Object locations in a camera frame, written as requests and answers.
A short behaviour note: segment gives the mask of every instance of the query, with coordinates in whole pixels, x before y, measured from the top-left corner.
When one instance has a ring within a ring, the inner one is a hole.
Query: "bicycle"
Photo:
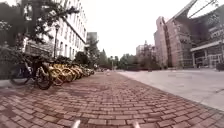
[[[29,56],[32,58],[32,61],[23,54],[19,54],[19,56],[21,56],[21,61],[11,69],[10,82],[20,86],[25,85],[30,79],[33,79],[41,90],[49,89],[53,82],[49,68],[44,63],[46,61],[40,56]]]

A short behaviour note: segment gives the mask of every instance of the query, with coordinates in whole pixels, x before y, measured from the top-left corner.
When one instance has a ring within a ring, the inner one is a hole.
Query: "brick pavement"
[[[116,73],[63,87],[0,89],[0,128],[224,128],[223,112]]]

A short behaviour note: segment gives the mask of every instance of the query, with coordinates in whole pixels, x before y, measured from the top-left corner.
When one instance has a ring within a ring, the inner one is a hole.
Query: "sky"
[[[87,17],[87,31],[97,32],[98,47],[105,49],[107,56],[121,57],[125,53],[135,54],[136,47],[154,44],[156,19],[166,20],[177,14],[191,0],[81,0]],[[190,10],[193,14],[209,0],[198,0]],[[196,16],[214,9],[209,6]]]

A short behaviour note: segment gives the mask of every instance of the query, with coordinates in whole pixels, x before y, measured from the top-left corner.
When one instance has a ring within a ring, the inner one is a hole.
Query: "building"
[[[154,33],[156,57],[166,67],[214,67],[222,59],[224,6],[205,15],[189,18],[188,12],[197,0],[192,0],[167,22],[156,21]]]
[[[144,45],[139,45],[137,48],[136,48],[136,55],[146,55],[146,54],[155,54],[155,47],[150,45],[150,44],[147,44],[147,41],[145,41],[145,44]]]
[[[62,55],[74,59],[78,51],[84,51],[86,44],[86,23],[87,18],[85,15],[84,8],[82,6],[81,0],[58,0],[65,8],[71,8],[72,6],[77,8],[80,12],[78,14],[73,13],[68,15],[67,22],[62,19],[59,20],[58,25],[59,31],[56,39],[57,53],[56,56]],[[49,42],[45,46],[38,46],[34,42],[26,42],[25,50],[27,52],[43,52],[53,55],[53,47],[56,37],[56,28],[52,28],[50,34],[54,37],[53,39],[48,39],[46,37],[46,42]]]
[[[92,39],[92,40],[99,40],[99,36],[97,34],[97,32],[87,32],[87,44],[88,44],[88,41]]]
[[[88,49],[88,46],[91,45],[92,43],[98,43],[99,41],[99,37],[98,37],[98,34],[97,32],[87,32],[87,38],[86,38],[86,48],[85,48],[85,53],[88,54],[89,56],[89,53],[87,52],[89,49]]]
[[[139,45],[136,48],[136,56],[139,63],[143,61],[149,63],[150,59],[156,56],[155,46],[147,44],[145,41],[144,45]]]

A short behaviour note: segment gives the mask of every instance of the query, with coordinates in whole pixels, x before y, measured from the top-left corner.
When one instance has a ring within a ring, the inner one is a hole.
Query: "street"
[[[224,72],[178,70],[120,72],[134,80],[224,111]]]
[[[78,119],[80,128],[224,128],[222,111],[115,72],[46,91],[2,87],[0,102],[0,128],[69,128]]]

